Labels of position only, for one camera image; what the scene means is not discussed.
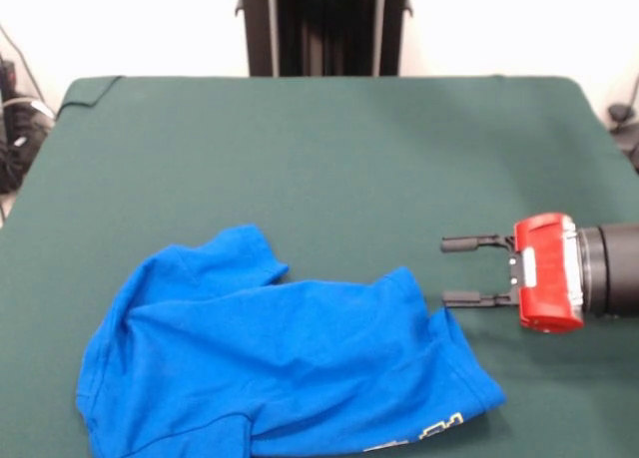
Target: green table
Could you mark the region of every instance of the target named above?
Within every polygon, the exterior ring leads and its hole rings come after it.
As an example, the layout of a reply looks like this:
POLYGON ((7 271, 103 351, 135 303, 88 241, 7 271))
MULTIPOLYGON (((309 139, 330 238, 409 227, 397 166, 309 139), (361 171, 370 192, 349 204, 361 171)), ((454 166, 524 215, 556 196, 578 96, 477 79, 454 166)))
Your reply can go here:
MULTIPOLYGON (((639 221, 638 192, 564 79, 79 81, 0 232, 0 456, 88 455, 85 345, 170 242, 256 223, 289 280, 405 264, 436 309, 445 289, 507 287, 505 253, 442 255, 443 235, 547 211, 639 221)), ((514 309, 456 316, 507 404, 371 456, 637 456, 637 321, 556 336, 521 329, 514 309)))

